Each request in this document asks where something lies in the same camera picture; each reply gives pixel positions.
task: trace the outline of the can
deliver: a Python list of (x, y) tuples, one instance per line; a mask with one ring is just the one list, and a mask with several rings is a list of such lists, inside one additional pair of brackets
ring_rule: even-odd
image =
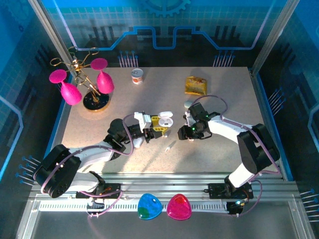
[(134, 84), (139, 85), (143, 82), (144, 72), (142, 69), (136, 68), (136, 69), (132, 70), (131, 74), (132, 74), (132, 81)]

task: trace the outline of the table surface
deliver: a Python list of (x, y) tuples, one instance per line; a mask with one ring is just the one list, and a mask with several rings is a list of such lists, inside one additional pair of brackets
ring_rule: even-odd
[[(106, 68), (115, 84), (109, 106), (102, 112), (93, 113), (83, 104), (72, 107), (62, 143), (66, 147), (83, 147), (102, 141), (107, 135), (110, 122), (133, 112), (145, 111), (157, 115), (172, 111), (174, 125), (168, 138), (152, 139), (136, 149), (130, 157), (121, 156), (106, 163), (96, 163), (85, 171), (108, 172), (232, 172), (241, 163), (238, 145), (220, 136), (207, 140), (178, 140), (177, 131), (184, 125), (184, 102), (197, 96), (184, 93), (185, 79), (197, 76), (207, 79), (208, 94), (218, 95), (229, 104), (225, 116), (237, 122), (263, 123), (256, 95), (246, 67), (158, 67), (142, 68), (144, 82), (135, 85), (131, 79), (132, 68)], [(92, 82), (98, 71), (85, 69)], [(87, 89), (78, 87), (82, 95)], [(202, 104), (209, 112), (222, 112), (223, 103), (206, 98)], [(128, 125), (138, 123), (129, 119)]]

